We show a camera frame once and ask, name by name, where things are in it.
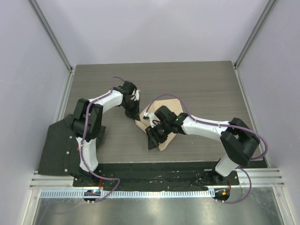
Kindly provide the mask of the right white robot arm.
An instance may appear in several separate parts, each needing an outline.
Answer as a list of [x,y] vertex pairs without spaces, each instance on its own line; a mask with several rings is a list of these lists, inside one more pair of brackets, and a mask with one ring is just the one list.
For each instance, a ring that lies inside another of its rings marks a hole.
[[225,155],[211,174],[217,185],[227,182],[237,167],[248,165],[260,144],[257,135],[239,118],[222,122],[204,120],[184,112],[176,114],[165,105],[155,112],[145,112],[143,118],[150,123],[145,129],[150,150],[166,142],[170,134],[198,135],[222,143]]

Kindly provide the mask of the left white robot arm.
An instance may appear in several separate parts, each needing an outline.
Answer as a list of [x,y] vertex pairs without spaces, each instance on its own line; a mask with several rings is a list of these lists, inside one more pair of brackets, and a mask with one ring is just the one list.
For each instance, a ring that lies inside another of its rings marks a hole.
[[115,106],[121,106],[125,109],[126,117],[139,121],[139,104],[139,90],[129,81],[124,81],[122,86],[111,87],[106,94],[97,98],[78,100],[71,129],[78,143],[80,170],[71,176],[80,185],[95,187],[101,179],[96,173],[99,165],[96,142],[102,128],[103,114]]

